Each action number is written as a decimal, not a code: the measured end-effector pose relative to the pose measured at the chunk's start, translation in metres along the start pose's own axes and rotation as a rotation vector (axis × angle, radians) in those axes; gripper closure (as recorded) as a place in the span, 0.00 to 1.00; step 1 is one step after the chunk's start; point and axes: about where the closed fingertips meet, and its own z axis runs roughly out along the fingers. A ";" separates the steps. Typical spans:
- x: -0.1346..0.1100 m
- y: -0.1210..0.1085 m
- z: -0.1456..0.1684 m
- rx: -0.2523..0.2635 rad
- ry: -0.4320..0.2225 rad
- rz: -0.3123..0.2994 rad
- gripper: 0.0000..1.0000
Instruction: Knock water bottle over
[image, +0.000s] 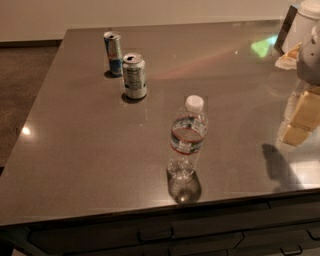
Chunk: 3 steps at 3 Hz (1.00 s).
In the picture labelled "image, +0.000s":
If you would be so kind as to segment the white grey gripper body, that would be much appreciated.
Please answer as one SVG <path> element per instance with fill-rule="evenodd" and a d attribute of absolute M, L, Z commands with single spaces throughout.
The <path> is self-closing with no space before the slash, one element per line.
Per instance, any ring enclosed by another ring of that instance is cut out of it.
<path fill-rule="evenodd" d="M 320 85 L 320 23 L 317 23 L 304 37 L 298 58 L 298 77 L 316 86 Z"/>

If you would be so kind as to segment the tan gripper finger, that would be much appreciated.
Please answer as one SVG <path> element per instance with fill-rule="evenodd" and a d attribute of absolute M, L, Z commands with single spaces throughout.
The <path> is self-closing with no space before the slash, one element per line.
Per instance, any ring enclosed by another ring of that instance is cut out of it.
<path fill-rule="evenodd" d="M 292 70 L 297 68 L 297 59 L 302 43 L 299 42 L 293 46 L 287 53 L 280 56 L 275 62 L 277 68 L 283 70 Z"/>
<path fill-rule="evenodd" d="M 304 91 L 280 140 L 290 146 L 302 144 L 309 135 L 320 125 L 320 95 L 314 91 Z"/>

